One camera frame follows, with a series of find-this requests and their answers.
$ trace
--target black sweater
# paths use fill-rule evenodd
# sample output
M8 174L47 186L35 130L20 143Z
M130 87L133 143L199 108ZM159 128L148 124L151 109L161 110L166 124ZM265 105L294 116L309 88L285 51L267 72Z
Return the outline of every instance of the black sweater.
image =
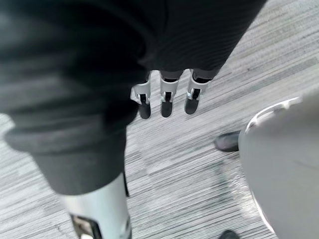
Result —
M150 70L220 68L266 0L0 0L5 139L52 189L77 195L124 170L130 90Z

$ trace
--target gray striped carpet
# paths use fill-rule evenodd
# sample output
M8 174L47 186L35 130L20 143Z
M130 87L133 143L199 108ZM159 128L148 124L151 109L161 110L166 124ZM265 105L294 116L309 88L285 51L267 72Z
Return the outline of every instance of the gray striped carpet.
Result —
M160 116L159 74L152 74L151 119L129 127L126 171L134 239L272 239L262 223L237 153L213 139L239 129L262 108L319 87L319 1L270 0L202 99L183 112L187 79L174 113ZM0 135L11 127L0 116ZM74 239L68 215L28 155L0 141L0 238Z

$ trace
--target shoe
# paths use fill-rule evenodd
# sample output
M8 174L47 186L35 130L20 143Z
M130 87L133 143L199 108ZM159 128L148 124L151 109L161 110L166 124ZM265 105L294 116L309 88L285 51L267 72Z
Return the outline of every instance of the shoe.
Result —
M239 236L232 230L226 230L218 239L240 239Z
M239 151L238 139L240 131L234 131L230 133L224 133L218 136L215 141L215 147L224 152L236 152Z

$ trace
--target black sleeve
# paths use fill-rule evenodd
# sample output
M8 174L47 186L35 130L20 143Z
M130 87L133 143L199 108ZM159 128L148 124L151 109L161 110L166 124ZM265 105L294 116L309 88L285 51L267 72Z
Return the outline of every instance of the black sleeve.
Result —
M60 0L1 0L0 36L8 144L29 152L59 194L116 178L137 112L131 87L147 74L140 36L102 7Z

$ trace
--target prosthetic arm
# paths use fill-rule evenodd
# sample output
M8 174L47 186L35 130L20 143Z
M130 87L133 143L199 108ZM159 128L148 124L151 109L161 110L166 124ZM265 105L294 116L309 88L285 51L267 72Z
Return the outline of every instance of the prosthetic arm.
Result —
M180 6L193 10L183 1L111 2L0 1L0 112L14 122L5 139L32 155L80 239L132 237L126 126L139 107L143 118L150 115L149 71L168 68L161 71L160 91L167 117L182 71L193 69L185 111L194 113L265 1L190 0L205 13L193 14L190 22L201 26L193 25L194 34L181 28L189 19ZM206 5L218 18L202 11ZM208 20L216 26L203 31ZM174 38L176 29L189 36ZM190 45L194 36L201 41ZM181 42L187 51L179 51ZM203 68L210 75L196 71ZM130 100L135 85L139 104Z

